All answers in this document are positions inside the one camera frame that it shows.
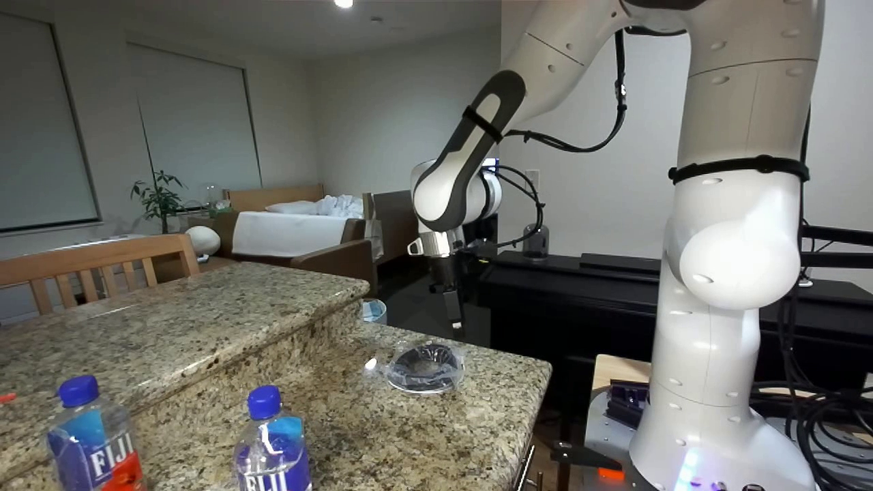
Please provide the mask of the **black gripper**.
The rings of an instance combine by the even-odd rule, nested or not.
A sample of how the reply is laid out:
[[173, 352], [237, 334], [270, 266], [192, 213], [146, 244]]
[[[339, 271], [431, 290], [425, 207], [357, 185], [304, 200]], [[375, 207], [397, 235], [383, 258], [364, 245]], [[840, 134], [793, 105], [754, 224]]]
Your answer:
[[451, 314], [462, 314], [463, 304], [473, 297], [473, 285], [463, 271], [463, 262], [455, 258], [431, 262], [433, 293], [442, 297]]

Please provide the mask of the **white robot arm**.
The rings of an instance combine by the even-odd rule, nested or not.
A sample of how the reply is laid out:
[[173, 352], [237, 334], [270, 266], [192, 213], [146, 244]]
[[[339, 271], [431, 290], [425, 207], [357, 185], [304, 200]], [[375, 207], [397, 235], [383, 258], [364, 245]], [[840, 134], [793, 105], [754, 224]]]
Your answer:
[[485, 213], [470, 181], [488, 150], [514, 123], [555, 109], [627, 27], [690, 38], [632, 481], [653, 491], [818, 491], [799, 449], [750, 408], [750, 389], [759, 311], [799, 280], [803, 134], [823, 0], [544, 0], [414, 179], [422, 255], [454, 255], [454, 233]]

